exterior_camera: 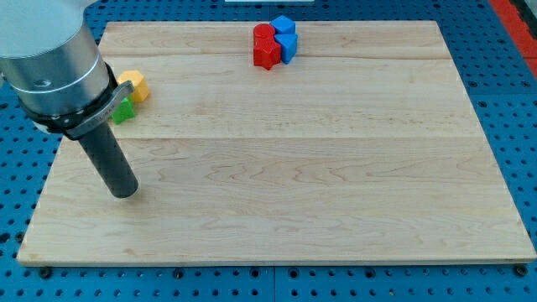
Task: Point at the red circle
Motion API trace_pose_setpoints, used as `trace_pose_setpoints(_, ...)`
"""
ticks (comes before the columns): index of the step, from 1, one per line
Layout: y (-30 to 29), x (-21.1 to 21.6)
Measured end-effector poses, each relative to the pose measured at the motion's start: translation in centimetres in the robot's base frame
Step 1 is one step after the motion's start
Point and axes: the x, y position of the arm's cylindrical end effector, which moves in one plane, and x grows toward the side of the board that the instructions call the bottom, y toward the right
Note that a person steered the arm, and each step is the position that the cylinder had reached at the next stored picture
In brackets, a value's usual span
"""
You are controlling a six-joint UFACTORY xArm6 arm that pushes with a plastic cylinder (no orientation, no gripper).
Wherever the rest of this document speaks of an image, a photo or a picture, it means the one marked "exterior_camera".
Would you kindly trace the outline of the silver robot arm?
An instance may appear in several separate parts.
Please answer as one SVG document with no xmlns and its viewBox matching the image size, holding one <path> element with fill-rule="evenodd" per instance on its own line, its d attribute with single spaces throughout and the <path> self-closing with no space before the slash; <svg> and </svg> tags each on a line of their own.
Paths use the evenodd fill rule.
<svg viewBox="0 0 537 302">
<path fill-rule="evenodd" d="M 76 140 L 133 92 L 102 59 L 85 10 L 92 0 L 2 0 L 1 80 L 46 133 Z"/>
</svg>

